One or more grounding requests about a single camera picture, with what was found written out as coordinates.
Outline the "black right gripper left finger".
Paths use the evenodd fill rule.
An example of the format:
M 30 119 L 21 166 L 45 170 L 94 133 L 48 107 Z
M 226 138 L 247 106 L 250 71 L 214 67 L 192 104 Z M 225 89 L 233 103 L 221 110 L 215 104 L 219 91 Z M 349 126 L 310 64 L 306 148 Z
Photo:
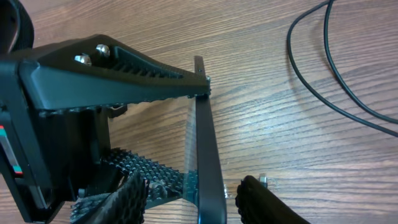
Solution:
M 116 191 L 79 199 L 71 206 L 71 224 L 142 224 L 149 183 L 140 172 L 127 176 Z

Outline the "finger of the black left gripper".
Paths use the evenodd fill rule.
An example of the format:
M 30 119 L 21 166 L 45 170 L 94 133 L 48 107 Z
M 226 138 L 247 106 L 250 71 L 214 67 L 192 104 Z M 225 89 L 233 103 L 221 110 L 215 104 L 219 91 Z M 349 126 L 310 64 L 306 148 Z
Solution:
M 20 50 L 20 76 L 38 110 L 75 110 L 204 95 L 204 75 L 160 63 L 106 35 Z
M 79 199 L 114 192 L 134 172 L 140 172 L 149 183 L 145 210 L 147 207 L 179 199 L 183 195 L 183 173 L 127 150 L 115 148 L 107 153 L 101 159 L 101 171 L 110 176 L 103 177 L 94 186 L 88 187 L 85 196 Z

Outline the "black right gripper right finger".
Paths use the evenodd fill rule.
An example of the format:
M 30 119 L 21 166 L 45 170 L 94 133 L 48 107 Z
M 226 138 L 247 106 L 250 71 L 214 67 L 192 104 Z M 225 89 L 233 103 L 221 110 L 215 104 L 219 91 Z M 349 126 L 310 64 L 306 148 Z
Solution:
M 235 204 L 243 224 L 309 224 L 251 175 L 238 185 Z

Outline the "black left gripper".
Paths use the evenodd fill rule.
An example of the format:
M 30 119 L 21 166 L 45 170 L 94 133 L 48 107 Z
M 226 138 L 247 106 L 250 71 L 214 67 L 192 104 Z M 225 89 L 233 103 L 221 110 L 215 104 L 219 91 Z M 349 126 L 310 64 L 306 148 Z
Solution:
M 59 71 L 1 55 L 1 173 L 28 223 L 48 223 L 67 201 L 116 190 L 121 174 L 101 159 L 111 149 L 108 109 L 44 116 L 23 80 Z

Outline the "Samsung Galaxy smartphone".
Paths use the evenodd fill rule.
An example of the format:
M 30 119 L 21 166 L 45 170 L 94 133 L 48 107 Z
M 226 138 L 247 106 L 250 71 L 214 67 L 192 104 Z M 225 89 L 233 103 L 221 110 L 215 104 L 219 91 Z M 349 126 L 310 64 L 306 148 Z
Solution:
M 194 223 L 226 223 L 224 183 L 210 97 L 188 100 L 183 199 L 192 204 Z

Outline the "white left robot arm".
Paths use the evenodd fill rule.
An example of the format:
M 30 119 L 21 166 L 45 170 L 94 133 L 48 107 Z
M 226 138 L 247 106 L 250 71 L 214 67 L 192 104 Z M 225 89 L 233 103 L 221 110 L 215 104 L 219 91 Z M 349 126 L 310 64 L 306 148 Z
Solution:
M 1 2 L 1 174 L 27 223 L 98 186 L 108 121 L 128 105 L 210 93 L 209 80 L 107 36 L 34 47 L 19 1 Z

